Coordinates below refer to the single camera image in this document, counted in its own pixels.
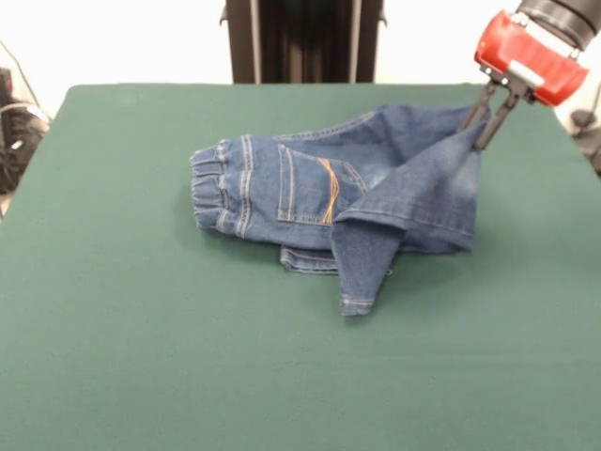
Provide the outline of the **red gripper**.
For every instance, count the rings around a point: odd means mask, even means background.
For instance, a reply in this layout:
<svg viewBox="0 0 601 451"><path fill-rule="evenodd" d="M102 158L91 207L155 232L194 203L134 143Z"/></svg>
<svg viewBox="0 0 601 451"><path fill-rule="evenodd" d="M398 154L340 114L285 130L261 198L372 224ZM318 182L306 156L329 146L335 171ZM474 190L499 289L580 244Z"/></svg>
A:
<svg viewBox="0 0 601 451"><path fill-rule="evenodd" d="M586 81L589 69L578 59L579 50L551 35L533 19L505 10L490 20L474 53L477 63L505 77L515 76L532 90L537 101L552 107L570 98ZM486 83L457 128L459 132L485 117L498 85L493 79ZM519 102L519 91L511 87L506 90L505 101L486 121L474 143L475 149L487 147Z"/></svg>

